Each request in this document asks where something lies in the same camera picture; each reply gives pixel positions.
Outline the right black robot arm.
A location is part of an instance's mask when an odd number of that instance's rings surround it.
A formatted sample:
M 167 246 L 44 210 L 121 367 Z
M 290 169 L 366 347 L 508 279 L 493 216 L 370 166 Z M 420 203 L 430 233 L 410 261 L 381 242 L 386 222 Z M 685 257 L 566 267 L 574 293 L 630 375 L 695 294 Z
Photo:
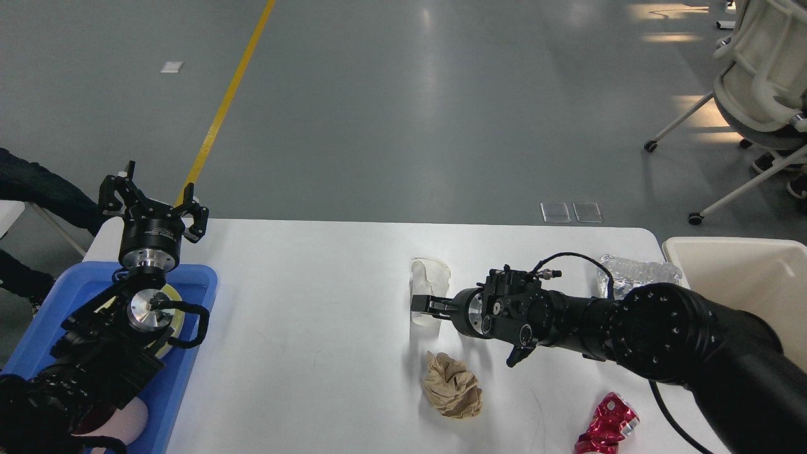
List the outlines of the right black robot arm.
M 542 287 L 561 276 L 539 262 L 532 271 L 505 265 L 454 297 L 414 295 L 411 310 L 448 320 L 470 338 L 512 345 L 512 368 L 537 347 L 561 347 L 613 361 L 647 379 L 663 416 L 686 441 L 659 384 L 694 395 L 701 413 L 733 453 L 805 449 L 806 377 L 784 354 L 775 330 L 672 282 L 652 282 L 613 298 L 573 297 Z

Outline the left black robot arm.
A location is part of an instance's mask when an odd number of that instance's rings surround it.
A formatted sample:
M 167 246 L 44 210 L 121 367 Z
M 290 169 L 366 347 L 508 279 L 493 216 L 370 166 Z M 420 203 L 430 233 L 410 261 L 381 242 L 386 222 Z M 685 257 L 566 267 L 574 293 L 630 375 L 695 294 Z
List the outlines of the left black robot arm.
M 209 210 L 192 183 L 177 205 L 150 199 L 134 183 L 135 167 L 130 161 L 99 187 L 99 207 L 124 222 L 112 283 L 61 322 L 53 364 L 30 379 L 2 375 L 3 453 L 127 452 L 121 439 L 79 431 L 90 417 L 132 402 L 164 368 L 162 348 L 193 349 L 206 338 L 209 310 L 163 288 L 182 240 L 204 237 Z

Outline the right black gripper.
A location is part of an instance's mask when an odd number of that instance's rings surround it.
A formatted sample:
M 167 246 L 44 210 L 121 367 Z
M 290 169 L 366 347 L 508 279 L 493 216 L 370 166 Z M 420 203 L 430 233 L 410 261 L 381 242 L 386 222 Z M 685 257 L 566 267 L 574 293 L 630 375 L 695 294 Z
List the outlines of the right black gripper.
M 435 314 L 440 320 L 451 321 L 458 333 L 476 339 L 491 339 L 482 333 L 482 288 L 465 288 L 453 299 L 433 295 L 413 295 L 411 312 Z

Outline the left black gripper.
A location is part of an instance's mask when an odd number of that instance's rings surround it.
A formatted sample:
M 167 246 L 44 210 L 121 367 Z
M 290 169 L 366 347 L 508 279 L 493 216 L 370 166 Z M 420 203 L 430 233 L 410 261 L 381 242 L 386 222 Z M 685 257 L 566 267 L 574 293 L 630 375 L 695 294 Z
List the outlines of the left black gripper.
M 199 243 L 207 232 L 209 209 L 194 195 L 194 183 L 185 184 L 180 202 L 171 207 L 172 219 L 150 219 L 152 206 L 134 183 L 136 162 L 123 173 L 107 175 L 99 187 L 98 207 L 105 216 L 124 220 L 119 264 L 127 271 L 155 267 L 170 272 L 180 264 L 182 238 Z

